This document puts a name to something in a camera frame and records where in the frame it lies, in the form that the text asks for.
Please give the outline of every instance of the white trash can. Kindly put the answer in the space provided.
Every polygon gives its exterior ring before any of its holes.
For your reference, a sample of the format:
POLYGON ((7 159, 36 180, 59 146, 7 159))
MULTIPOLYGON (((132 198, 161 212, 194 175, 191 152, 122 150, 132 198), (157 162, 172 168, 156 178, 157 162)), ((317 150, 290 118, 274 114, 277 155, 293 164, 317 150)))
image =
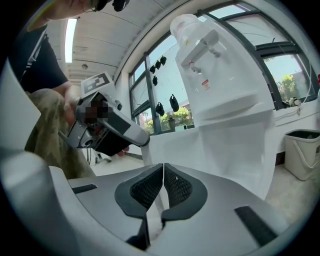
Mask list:
POLYGON ((305 181, 320 171, 320 131, 299 129, 285 134, 284 167, 305 181))

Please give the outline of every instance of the window frame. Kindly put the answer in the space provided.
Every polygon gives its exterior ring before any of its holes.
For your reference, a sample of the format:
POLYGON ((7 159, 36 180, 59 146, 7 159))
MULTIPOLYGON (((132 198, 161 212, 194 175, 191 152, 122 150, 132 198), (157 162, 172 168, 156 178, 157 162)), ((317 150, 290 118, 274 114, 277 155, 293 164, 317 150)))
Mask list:
MULTIPOLYGON (((265 13, 261 12, 260 10, 256 9, 252 5, 237 1, 237 0, 231 0, 227 2, 223 2, 221 4, 214 5, 212 7, 198 10, 194 15, 197 17, 200 16, 208 16, 211 19, 214 19, 216 22, 220 23, 222 26, 224 26, 230 33, 233 34, 241 43, 242 45, 247 49, 247 51, 250 53, 258 67, 261 69, 262 74, 264 76, 264 79, 267 83, 267 86, 270 90, 270 95, 272 96, 273 103, 274 103, 274 109, 276 111, 284 109, 286 106, 283 104, 277 83, 275 79, 273 78, 270 70, 268 69, 264 59, 270 58, 270 57, 277 57, 277 56, 283 56, 283 55, 297 55, 299 60, 299 65, 301 66, 303 76, 306 79, 307 83, 310 83, 309 78, 309 60, 306 57, 306 55, 303 53, 299 45, 294 41, 294 39, 290 36, 290 34, 285 31, 277 22, 275 22, 272 18, 267 16, 265 13), (215 17, 214 15, 210 14, 210 12, 218 10, 223 7, 227 7, 230 5, 235 5, 241 9, 244 10, 244 12, 235 13, 232 15, 228 15, 222 18, 215 17), (232 25, 230 25, 227 21, 245 17, 249 15, 259 15, 266 21, 268 21, 272 26, 275 27, 276 30, 278 30, 286 39, 287 41, 281 41, 281 42, 271 42, 271 43, 265 43, 265 44, 259 44, 259 45, 253 45, 241 32, 239 32, 237 29, 235 29, 232 25)), ((156 114, 156 103, 155 103, 155 95, 153 92, 153 83, 152 83, 152 76, 149 71, 151 64, 149 55, 152 53, 155 48, 158 47, 166 38, 168 38, 171 35, 170 31, 166 32, 163 36, 161 36, 144 54, 143 57, 139 60, 139 62, 135 65, 132 72, 129 74, 129 91, 130 91, 130 107, 131 107, 131 117, 132 120, 135 120, 136 116, 139 115, 139 113, 144 112, 148 108, 151 109, 152 113, 152 120, 153 120, 153 128, 154 128, 154 135, 159 134, 165 134, 169 133, 171 131, 162 131, 161 124, 160 124, 160 118, 156 114), (145 63, 145 70, 141 74, 140 77, 135 78, 135 72, 140 67, 142 63, 145 63), (137 86, 137 84, 146 77, 146 83, 147 83, 147 89, 148 89, 148 96, 149 100, 147 100, 145 103, 143 103, 141 106, 139 106, 135 111, 132 111, 133 109, 133 101, 132 101, 132 90, 137 86)), ((318 86, 318 78, 317 74, 315 73, 313 67, 311 67, 311 85, 314 90, 314 94, 309 95, 306 102, 314 101, 317 99, 319 86, 318 86)), ((194 128, 194 125, 191 125, 188 127, 188 129, 194 128)))

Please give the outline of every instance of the ceiling light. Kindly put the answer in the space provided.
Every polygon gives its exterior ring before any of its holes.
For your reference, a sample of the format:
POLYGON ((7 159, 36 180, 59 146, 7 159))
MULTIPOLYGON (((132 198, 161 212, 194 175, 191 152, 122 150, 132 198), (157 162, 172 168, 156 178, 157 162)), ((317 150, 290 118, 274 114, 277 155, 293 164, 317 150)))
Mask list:
POLYGON ((77 19, 70 18, 66 25, 65 41, 64 41, 64 57, 66 63, 72 63, 72 53, 74 44, 74 35, 76 29, 77 19))

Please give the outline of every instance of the window sill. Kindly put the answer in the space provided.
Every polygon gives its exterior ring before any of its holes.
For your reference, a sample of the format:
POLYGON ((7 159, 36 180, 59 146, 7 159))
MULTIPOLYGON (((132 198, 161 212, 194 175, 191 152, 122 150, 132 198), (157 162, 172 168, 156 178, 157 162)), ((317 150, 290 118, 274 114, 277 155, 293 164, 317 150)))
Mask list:
POLYGON ((300 115, 297 114, 297 106, 280 109, 278 111, 274 110, 275 126, 282 126, 315 115, 319 112, 318 107, 318 101, 313 100, 302 105, 300 115))

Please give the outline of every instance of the warning label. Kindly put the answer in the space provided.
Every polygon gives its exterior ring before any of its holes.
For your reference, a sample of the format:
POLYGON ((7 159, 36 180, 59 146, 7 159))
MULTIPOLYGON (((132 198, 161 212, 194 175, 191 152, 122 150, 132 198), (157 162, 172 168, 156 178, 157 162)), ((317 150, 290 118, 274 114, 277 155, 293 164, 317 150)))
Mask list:
POLYGON ((202 86, 205 90, 208 90, 210 89, 210 85, 209 85, 209 80, 205 80, 203 83, 202 83, 202 86))

